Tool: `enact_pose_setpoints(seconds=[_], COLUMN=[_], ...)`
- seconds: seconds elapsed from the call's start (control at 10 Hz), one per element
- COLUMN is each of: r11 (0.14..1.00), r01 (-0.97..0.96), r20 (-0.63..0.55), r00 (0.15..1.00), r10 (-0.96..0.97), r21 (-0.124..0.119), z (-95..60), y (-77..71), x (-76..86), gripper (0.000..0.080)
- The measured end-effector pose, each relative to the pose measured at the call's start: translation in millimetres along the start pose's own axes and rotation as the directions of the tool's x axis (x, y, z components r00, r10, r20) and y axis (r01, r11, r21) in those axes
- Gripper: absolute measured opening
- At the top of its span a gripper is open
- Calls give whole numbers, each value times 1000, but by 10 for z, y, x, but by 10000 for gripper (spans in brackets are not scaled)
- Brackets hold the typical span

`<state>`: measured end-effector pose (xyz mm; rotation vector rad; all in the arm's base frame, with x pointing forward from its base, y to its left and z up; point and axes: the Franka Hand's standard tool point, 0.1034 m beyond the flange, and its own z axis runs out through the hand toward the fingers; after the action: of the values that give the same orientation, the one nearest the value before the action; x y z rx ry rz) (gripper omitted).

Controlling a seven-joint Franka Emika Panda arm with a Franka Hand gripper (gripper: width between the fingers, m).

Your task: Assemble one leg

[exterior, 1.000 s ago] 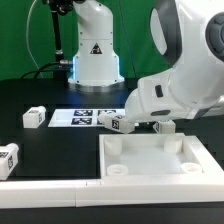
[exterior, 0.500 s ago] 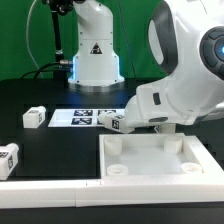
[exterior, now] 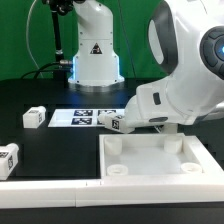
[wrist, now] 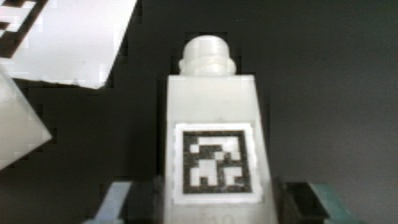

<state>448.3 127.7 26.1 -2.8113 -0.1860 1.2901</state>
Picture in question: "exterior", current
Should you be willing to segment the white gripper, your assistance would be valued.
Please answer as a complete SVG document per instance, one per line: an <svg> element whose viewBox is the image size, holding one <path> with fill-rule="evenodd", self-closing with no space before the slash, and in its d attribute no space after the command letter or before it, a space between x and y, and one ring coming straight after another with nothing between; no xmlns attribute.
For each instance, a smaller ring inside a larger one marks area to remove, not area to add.
<svg viewBox="0 0 224 224"><path fill-rule="evenodd" d="M133 96L127 103L124 110L125 124L129 128L140 128L148 126L159 126L164 125L168 120L167 117L154 117L143 119L140 115L137 97Z"/></svg>

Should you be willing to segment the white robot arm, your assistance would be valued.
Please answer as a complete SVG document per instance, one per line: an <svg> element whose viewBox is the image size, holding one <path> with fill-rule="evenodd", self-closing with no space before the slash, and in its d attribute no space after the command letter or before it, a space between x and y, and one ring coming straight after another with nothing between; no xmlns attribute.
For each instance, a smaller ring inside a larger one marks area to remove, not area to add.
<svg viewBox="0 0 224 224"><path fill-rule="evenodd" d="M73 0L79 50L69 82L85 90L124 82L113 49L113 15L97 0ZM224 0L162 0L148 25L154 59L167 76L137 87L122 115L98 116L106 128L192 125L224 118Z"/></svg>

